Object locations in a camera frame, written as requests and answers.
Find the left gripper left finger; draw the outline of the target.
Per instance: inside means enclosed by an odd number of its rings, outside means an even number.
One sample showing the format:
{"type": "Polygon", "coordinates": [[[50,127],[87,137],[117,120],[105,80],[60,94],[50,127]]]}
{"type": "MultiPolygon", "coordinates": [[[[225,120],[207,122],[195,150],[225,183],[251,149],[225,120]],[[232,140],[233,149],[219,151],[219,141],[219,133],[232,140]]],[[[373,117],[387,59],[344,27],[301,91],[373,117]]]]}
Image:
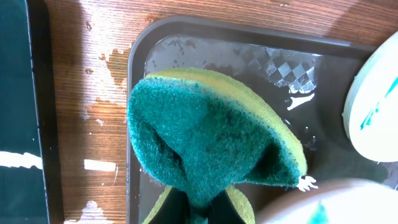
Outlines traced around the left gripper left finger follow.
{"type": "Polygon", "coordinates": [[[188,197],[173,187],[166,187],[147,216],[148,224],[187,224],[190,220],[188,197]]]}

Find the white plate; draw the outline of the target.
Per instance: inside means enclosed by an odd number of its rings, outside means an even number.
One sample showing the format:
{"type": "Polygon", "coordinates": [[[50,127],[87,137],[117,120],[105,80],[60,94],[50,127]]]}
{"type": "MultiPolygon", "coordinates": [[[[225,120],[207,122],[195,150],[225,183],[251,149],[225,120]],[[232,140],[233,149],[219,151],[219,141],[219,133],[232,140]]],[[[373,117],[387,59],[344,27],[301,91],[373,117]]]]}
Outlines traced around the white plate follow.
{"type": "Polygon", "coordinates": [[[354,77],[342,117],[349,140],[363,157],[397,161],[397,34],[354,77]]]}
{"type": "Polygon", "coordinates": [[[256,214],[256,223],[397,224],[397,191],[366,179],[326,181],[281,196],[256,214]]]}

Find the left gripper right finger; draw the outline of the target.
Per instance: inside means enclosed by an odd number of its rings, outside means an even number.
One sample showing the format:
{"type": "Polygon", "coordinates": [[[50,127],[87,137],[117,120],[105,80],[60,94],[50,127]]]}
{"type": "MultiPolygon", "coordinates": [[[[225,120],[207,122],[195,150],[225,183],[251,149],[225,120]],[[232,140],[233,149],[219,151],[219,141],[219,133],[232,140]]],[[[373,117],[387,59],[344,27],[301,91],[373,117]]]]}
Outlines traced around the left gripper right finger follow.
{"type": "Polygon", "coordinates": [[[208,223],[245,224],[225,190],[211,201],[208,210],[208,223]]]}

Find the green and yellow sponge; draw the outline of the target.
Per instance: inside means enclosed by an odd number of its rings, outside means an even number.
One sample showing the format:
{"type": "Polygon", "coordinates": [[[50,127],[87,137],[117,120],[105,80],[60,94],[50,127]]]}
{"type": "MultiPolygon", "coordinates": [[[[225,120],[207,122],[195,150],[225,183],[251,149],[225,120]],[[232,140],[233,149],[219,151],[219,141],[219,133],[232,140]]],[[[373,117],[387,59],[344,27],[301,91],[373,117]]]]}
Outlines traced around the green and yellow sponge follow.
{"type": "Polygon", "coordinates": [[[307,173],[301,142],[245,84],[222,73],[148,74],[127,106],[130,140],[153,178],[187,195],[192,223],[232,184],[296,187],[307,173]]]}

